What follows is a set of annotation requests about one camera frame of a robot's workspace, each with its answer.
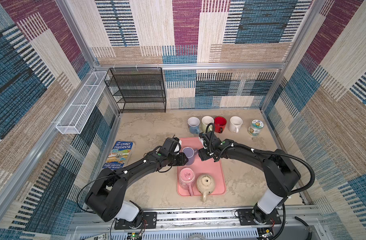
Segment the purple ceramic mug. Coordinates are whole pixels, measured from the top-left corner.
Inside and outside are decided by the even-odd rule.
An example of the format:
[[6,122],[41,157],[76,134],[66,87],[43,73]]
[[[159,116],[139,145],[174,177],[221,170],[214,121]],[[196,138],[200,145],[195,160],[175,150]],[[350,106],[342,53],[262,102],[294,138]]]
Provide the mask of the purple ceramic mug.
[[192,165],[195,162],[195,156],[197,155],[198,150],[193,149],[191,147],[185,147],[185,148],[183,148],[182,152],[188,158],[188,162],[186,163],[186,166]]

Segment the blue dotted ceramic mug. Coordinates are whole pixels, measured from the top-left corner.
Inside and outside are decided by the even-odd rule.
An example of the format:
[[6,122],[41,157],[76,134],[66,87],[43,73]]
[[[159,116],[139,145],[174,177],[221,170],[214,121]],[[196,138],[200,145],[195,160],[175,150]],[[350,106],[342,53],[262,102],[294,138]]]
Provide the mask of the blue dotted ceramic mug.
[[201,132],[201,121],[197,117],[190,117],[188,119],[189,131],[191,134],[198,135]]

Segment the light green ceramic mug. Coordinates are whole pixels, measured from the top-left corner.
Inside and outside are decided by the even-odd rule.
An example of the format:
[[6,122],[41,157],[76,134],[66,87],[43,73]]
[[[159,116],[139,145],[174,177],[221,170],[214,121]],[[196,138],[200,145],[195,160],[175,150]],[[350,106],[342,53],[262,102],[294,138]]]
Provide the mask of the light green ceramic mug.
[[202,128],[202,131],[205,133],[206,132],[206,129],[207,129],[207,126],[209,124],[213,124],[214,123],[214,118],[211,117],[211,116],[204,116],[202,118],[202,121],[201,121],[201,128]]

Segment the red ceramic mug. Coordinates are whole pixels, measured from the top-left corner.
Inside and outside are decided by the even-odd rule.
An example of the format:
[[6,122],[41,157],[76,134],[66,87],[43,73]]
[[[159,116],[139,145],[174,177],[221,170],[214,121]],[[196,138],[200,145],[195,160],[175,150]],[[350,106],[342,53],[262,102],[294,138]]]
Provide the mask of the red ceramic mug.
[[214,118],[214,127],[216,133],[223,133],[227,125],[227,120],[224,117],[218,116]]

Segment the white ceramic mug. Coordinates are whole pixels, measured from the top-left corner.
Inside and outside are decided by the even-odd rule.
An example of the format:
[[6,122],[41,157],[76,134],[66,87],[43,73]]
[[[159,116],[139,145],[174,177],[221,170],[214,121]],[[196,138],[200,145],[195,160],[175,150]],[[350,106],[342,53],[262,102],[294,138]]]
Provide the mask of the white ceramic mug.
[[238,133],[243,124],[242,118],[238,116],[233,116],[230,118],[229,131],[232,133]]

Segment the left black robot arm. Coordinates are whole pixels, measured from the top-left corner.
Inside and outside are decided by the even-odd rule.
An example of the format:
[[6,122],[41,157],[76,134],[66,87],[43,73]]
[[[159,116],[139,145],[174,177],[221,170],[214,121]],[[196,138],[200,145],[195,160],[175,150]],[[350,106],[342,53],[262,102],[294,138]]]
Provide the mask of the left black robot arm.
[[126,190],[141,178],[169,166],[184,166],[188,157],[181,152],[179,138],[167,138],[145,156],[124,168],[103,169],[92,183],[84,203],[103,221],[125,220],[139,225],[142,220],[141,208],[135,203],[124,200]]

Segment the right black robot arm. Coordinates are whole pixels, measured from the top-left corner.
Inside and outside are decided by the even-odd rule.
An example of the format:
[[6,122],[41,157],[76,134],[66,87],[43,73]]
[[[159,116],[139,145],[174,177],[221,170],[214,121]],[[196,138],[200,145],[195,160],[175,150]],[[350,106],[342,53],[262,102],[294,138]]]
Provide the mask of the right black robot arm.
[[267,182],[268,189],[255,204],[249,214],[258,225],[266,224],[276,207],[282,205],[291,195],[291,191],[301,178],[289,157],[282,150],[265,152],[238,144],[232,140],[221,141],[218,138],[210,140],[201,137],[204,147],[199,150],[202,161],[214,159],[238,160],[261,170]]

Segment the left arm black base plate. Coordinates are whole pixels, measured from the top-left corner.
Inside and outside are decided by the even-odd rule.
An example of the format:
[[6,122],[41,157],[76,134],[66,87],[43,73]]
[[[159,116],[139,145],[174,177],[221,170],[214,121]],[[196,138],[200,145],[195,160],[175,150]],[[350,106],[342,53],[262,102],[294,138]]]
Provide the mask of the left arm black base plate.
[[115,230],[140,230],[155,229],[157,220],[157,212],[140,211],[132,221],[117,219],[114,224]]

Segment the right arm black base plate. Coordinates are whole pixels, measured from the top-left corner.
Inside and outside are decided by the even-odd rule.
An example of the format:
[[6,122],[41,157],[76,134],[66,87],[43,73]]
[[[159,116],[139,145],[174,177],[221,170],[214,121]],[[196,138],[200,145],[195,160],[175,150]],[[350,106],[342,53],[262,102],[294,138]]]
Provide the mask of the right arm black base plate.
[[257,225],[280,225],[282,219],[277,209],[274,209],[270,214],[257,214],[255,209],[239,209],[234,212],[234,215],[239,219],[241,226],[257,226]]

